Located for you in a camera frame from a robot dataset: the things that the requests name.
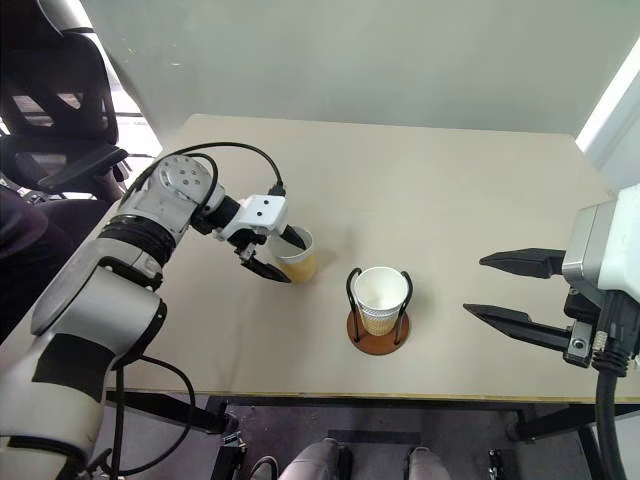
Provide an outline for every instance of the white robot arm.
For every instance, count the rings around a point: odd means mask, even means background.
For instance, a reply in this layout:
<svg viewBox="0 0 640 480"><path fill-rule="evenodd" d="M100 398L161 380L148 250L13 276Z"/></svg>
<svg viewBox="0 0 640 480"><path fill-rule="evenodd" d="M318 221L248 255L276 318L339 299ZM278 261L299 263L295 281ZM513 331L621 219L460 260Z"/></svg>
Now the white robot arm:
<svg viewBox="0 0 640 480"><path fill-rule="evenodd" d="M284 196L235 202L212 167L213 176L192 156L160 159L42 294L34 343L0 378L0 478L76 478L86 466L107 374L139 358L160 330L167 308L155 290L190 225L233 244L258 275L289 281L255 258L271 234L304 248L286 224Z"/></svg>

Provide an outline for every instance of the white paper cup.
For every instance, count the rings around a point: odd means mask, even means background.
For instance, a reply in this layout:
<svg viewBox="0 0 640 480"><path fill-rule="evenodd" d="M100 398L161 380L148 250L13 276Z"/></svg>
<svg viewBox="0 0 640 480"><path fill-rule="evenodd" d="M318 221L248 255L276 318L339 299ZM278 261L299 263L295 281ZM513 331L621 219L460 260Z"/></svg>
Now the white paper cup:
<svg viewBox="0 0 640 480"><path fill-rule="evenodd" d="M364 328L371 335L389 333L409 293L409 284L390 267L372 267L362 272L353 285Z"/></svg>
<svg viewBox="0 0 640 480"><path fill-rule="evenodd" d="M282 270L293 283L304 283L311 280L316 273L316 256L313 251L313 237L302 227L293 227L307 246L302 250L295 245L272 235L267 241L267 248Z"/></svg>

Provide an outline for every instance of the beige tabletop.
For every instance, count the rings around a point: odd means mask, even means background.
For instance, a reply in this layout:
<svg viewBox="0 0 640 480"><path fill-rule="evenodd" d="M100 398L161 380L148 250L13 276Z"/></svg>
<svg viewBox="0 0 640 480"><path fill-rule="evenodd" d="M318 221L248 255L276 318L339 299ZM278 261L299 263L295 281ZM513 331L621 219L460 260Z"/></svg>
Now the beige tabletop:
<svg viewBox="0 0 640 480"><path fill-rule="evenodd" d="M194 115L165 152L240 141L280 166L289 220L312 231L319 272L304 285L254 276L233 247L190 231L159 290L169 316L147 353L221 394L591 401L596 372L512 340L467 313L487 303L534 321L571 324L567 284L481 267L490 253L564 249L578 209L606 187L569 136ZM251 152L211 150L227 193L266 193L273 176ZM268 259L268 253L262 252ZM347 338L345 280L387 265L414 283L411 335L368 356ZM29 343L28 318L0 348L5 366ZM151 365L127 368L131 389L184 391ZM621 401L640 401L630 369Z"/></svg>

